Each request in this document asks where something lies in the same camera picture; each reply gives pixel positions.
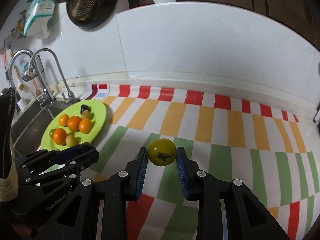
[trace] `kitchen sink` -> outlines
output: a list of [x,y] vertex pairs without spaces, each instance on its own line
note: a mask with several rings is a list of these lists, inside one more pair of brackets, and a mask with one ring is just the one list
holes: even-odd
[[58,100],[43,108],[38,101],[32,103],[11,126],[11,138],[16,156],[35,152],[49,123],[67,107],[64,101]]

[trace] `faucet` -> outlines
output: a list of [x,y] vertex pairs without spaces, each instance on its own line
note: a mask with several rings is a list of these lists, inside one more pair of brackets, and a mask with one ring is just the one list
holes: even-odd
[[[41,51],[50,52],[50,53],[54,56],[54,59],[55,59],[55,61],[56,61],[56,64],[57,64],[57,67],[58,67],[58,69],[59,69],[59,72],[60,72],[60,75],[61,75],[61,77],[62,77],[62,80],[63,80],[63,82],[64,82],[64,84],[65,84],[65,86],[66,86],[66,88],[67,88],[67,90],[68,90],[68,98],[65,97],[64,93],[61,93],[62,96],[63,96],[64,102],[66,103],[66,105],[68,105],[69,103],[72,103],[72,104],[76,103],[78,100],[76,99],[74,93],[70,90],[70,88],[69,88],[69,86],[68,86],[68,84],[67,84],[67,81],[66,81],[66,79],[65,79],[65,77],[64,77],[64,75],[63,75],[63,72],[62,72],[62,70],[61,70],[61,67],[60,67],[60,64],[59,64],[57,55],[53,52],[52,49],[42,48],[42,49],[37,50],[37,51],[31,56],[31,59],[30,59],[30,61],[29,61],[29,66],[28,66],[28,72],[30,72],[30,64],[31,64],[31,62],[34,60],[35,55],[37,55],[37,54],[38,54],[39,52],[41,52]],[[36,65],[36,64],[35,64],[35,70],[36,70],[37,75],[38,75],[38,77],[39,77],[39,79],[40,79],[40,82],[41,82],[41,79],[42,79],[42,81],[43,81],[41,72],[40,72],[40,70],[39,70],[39,68],[38,68],[38,65]],[[49,91],[50,94],[52,95],[52,93],[51,93],[51,91],[50,91],[50,89],[49,89],[49,86],[46,84],[45,87],[48,88],[48,91]]]
[[30,65],[33,64],[33,66],[34,66],[35,69],[36,69],[37,75],[38,75],[38,77],[39,77],[40,83],[41,83],[41,85],[42,85],[43,92],[44,92],[45,94],[47,94],[47,96],[49,97],[51,103],[54,102],[54,101],[55,101],[55,98],[54,98],[54,96],[52,95],[49,86],[44,82],[44,79],[43,79],[43,77],[42,77],[42,75],[41,75],[41,72],[39,71],[38,65],[36,64],[36,61],[34,60],[34,55],[35,55],[35,54],[33,54],[33,52],[32,52],[30,49],[21,49],[21,50],[19,50],[18,52],[16,52],[16,53],[14,54],[12,60],[10,61],[10,64],[9,64],[9,68],[8,68],[8,72],[9,72],[9,84],[10,84],[10,86],[14,87],[15,90],[16,90],[16,99],[19,100],[19,99],[20,99],[20,96],[19,96],[19,94],[18,94],[18,92],[17,92],[17,89],[16,89],[14,83],[13,83],[13,79],[12,79],[12,67],[13,67],[13,63],[14,63],[14,61],[16,60],[16,58],[17,58],[18,56],[20,56],[21,54],[27,54],[27,55],[31,58],[31,60],[30,60],[30,62],[29,62],[29,69],[30,69]]

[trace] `silver screw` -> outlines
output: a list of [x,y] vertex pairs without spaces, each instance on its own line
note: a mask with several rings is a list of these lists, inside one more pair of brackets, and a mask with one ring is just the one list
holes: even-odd
[[205,176],[207,175],[207,173],[205,173],[205,171],[198,171],[198,172],[197,172],[197,175],[198,175],[199,177],[205,177]]
[[242,185],[242,181],[239,180],[239,179],[235,179],[235,180],[233,181],[233,184],[235,184],[236,186],[241,186],[241,185]]
[[125,176],[128,175],[128,173],[127,173],[126,171],[121,171],[121,172],[118,173],[118,175],[119,175],[120,177],[125,177]]
[[89,186],[90,184],[91,184],[91,179],[85,179],[84,181],[82,181],[83,186]]

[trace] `green plate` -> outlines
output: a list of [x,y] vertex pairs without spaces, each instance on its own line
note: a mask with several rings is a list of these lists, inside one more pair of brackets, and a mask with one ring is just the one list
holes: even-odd
[[[59,125],[59,118],[63,114],[67,114],[69,117],[74,115],[78,115],[81,117],[80,110],[81,105],[87,105],[91,107],[91,114],[92,114],[92,128],[89,133],[85,134],[80,131],[78,132],[71,132],[68,127],[63,127]],[[72,106],[69,106],[65,110],[63,110],[60,114],[58,114],[52,122],[48,125],[47,129],[45,130],[42,139],[41,139],[41,149],[48,149],[48,151],[52,150],[64,150],[69,148],[67,145],[57,145],[54,141],[50,138],[49,132],[51,129],[63,128],[67,134],[73,133],[76,138],[77,143],[84,143],[84,142],[92,142],[94,138],[99,134],[100,130],[102,129],[107,117],[107,108],[104,103],[98,100],[85,100],[78,102]]]

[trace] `teal plastic package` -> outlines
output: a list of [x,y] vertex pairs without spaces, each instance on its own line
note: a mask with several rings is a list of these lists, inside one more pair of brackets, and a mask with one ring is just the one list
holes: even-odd
[[47,23],[53,15],[55,3],[52,0],[33,0],[26,14],[24,36],[49,36]]

